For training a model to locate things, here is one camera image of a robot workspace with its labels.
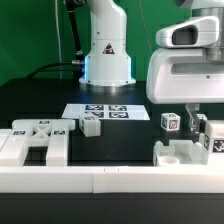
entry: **white plastic block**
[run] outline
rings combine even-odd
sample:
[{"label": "white plastic block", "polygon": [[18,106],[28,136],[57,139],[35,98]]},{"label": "white plastic block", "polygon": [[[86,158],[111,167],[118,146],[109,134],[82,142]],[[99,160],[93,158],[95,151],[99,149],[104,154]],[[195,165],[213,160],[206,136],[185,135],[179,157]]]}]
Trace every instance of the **white plastic block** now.
[{"label": "white plastic block", "polygon": [[26,141],[32,134],[31,124],[14,128],[0,152],[0,166],[23,166],[29,148]]},{"label": "white plastic block", "polygon": [[190,140],[170,140],[169,146],[156,142],[154,146],[155,166],[198,166],[206,165],[207,150],[201,143]]},{"label": "white plastic block", "polygon": [[54,122],[46,155],[47,166],[67,166],[68,132],[68,122],[64,120]]},{"label": "white plastic block", "polygon": [[209,138],[224,139],[224,121],[207,121],[205,127],[205,135],[207,135]]},{"label": "white plastic block", "polygon": [[16,120],[12,127],[0,130],[0,166],[23,166],[29,147],[44,146],[47,166],[67,165],[68,132],[75,129],[74,120]]},{"label": "white plastic block", "polygon": [[92,113],[81,113],[79,116],[79,128],[86,137],[100,136],[101,122]]},{"label": "white plastic block", "polygon": [[2,150],[2,147],[8,139],[11,131],[11,129],[0,129],[0,151]]},{"label": "white plastic block", "polygon": [[180,119],[180,116],[175,113],[164,113],[161,115],[161,127],[166,131],[178,131]]}]

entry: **white box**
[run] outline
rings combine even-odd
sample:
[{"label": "white box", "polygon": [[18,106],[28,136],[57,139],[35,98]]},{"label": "white box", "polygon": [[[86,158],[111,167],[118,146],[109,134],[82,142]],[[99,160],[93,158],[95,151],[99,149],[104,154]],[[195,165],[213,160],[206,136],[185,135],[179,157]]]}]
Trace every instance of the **white box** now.
[{"label": "white box", "polygon": [[180,129],[180,116],[175,113],[164,113],[161,115],[161,127],[166,131],[177,131]]},{"label": "white box", "polygon": [[100,136],[101,122],[92,113],[81,113],[79,116],[79,128],[86,137]]}]

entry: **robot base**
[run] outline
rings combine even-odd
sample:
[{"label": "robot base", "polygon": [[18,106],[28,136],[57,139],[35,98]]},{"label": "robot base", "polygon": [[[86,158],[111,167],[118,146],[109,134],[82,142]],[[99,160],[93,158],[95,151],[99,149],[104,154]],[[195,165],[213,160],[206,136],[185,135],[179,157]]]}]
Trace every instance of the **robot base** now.
[{"label": "robot base", "polygon": [[84,79],[79,80],[79,85],[81,89],[90,90],[98,93],[121,93],[135,88],[135,80],[131,80],[126,85],[114,85],[114,86],[102,86],[102,85],[93,85],[87,83]]}]

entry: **white plastic part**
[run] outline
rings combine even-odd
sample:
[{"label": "white plastic part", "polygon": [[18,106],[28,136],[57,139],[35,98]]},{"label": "white plastic part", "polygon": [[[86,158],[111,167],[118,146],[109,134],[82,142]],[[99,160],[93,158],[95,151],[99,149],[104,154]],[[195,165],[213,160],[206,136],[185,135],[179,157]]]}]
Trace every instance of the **white plastic part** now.
[{"label": "white plastic part", "polygon": [[53,123],[46,155],[47,166],[67,166],[69,122],[58,120]]},{"label": "white plastic part", "polygon": [[208,151],[199,142],[170,140],[169,146],[157,142],[153,155],[155,166],[201,166],[207,165]]},{"label": "white plastic part", "polygon": [[[178,29],[194,26],[198,32],[194,45],[174,45],[172,36]],[[219,19],[215,16],[194,17],[190,20],[161,29],[156,34],[158,45],[166,48],[198,48],[214,44],[219,38]]]},{"label": "white plastic part", "polygon": [[[67,122],[69,129],[74,128],[74,122]],[[24,125],[22,123],[20,121],[14,122],[14,128],[21,128]],[[13,131],[0,130],[0,133],[4,137],[10,138]],[[172,140],[169,146],[164,146],[162,142],[157,142],[155,152],[159,154],[162,160],[160,165],[163,167],[2,166],[0,167],[0,192],[224,193],[224,169],[220,165],[223,164],[224,158],[220,154],[209,154],[203,147],[204,140],[205,135],[201,134],[200,142],[202,144],[194,144],[192,141],[186,140]],[[209,165],[201,164],[202,161],[206,161],[206,156],[209,156]]]},{"label": "white plastic part", "polygon": [[223,65],[209,63],[205,49],[158,49],[150,60],[146,92],[153,103],[220,103],[223,86]]},{"label": "white plastic part", "polygon": [[2,150],[2,147],[8,139],[11,131],[11,129],[0,129],[0,151]]},{"label": "white plastic part", "polygon": [[87,3],[92,44],[80,82],[103,87],[135,83],[131,77],[131,58],[126,53],[126,13],[113,0],[87,0]]},{"label": "white plastic part", "polygon": [[[68,131],[75,129],[75,121],[16,120],[12,127],[1,147],[0,166],[23,166],[29,147],[39,146],[48,146],[47,166],[67,165]],[[0,139],[5,132],[0,130]]]},{"label": "white plastic part", "polygon": [[81,113],[79,115],[79,128],[86,137],[100,136],[101,122],[92,113]]},{"label": "white plastic part", "polygon": [[224,139],[224,121],[209,120],[206,122],[205,134],[210,138]]},{"label": "white plastic part", "polygon": [[180,119],[180,116],[175,113],[164,113],[161,115],[161,127],[166,131],[178,131]]}]

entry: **black cable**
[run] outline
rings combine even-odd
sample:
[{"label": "black cable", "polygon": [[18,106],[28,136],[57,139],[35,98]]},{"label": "black cable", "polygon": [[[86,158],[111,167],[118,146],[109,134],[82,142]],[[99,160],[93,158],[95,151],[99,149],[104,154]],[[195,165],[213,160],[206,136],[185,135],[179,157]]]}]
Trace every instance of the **black cable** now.
[{"label": "black cable", "polygon": [[80,1],[79,3],[78,2],[74,2],[74,0],[65,0],[64,1],[68,15],[69,15],[69,20],[71,23],[72,35],[73,35],[73,40],[74,40],[75,49],[76,49],[76,59],[82,61],[82,60],[84,60],[84,55],[83,55],[82,48],[81,48],[78,27],[77,27],[74,12],[77,7],[81,7],[83,4],[82,4],[82,1]]},{"label": "black cable", "polygon": [[72,34],[73,34],[73,39],[74,39],[74,43],[75,43],[75,49],[77,52],[82,51],[81,49],[81,43],[80,43],[80,39],[79,39],[79,35],[78,35],[78,27],[77,27],[77,23],[76,23],[76,19],[75,19],[75,14],[74,12],[68,12],[69,14],[69,19],[71,22],[71,27],[72,27]]},{"label": "black cable", "polygon": [[75,69],[52,69],[52,70],[41,70],[39,72],[76,72],[79,71],[80,69],[82,69],[81,67],[80,68],[75,68]]},{"label": "black cable", "polygon": [[45,70],[47,68],[53,68],[53,67],[57,67],[57,66],[61,66],[61,65],[72,65],[72,62],[59,62],[59,63],[54,63],[54,64],[49,64],[49,65],[45,65],[42,66],[40,68],[38,68],[37,70],[35,70],[34,72],[28,74],[26,76],[27,79],[32,79],[38,72]]}]

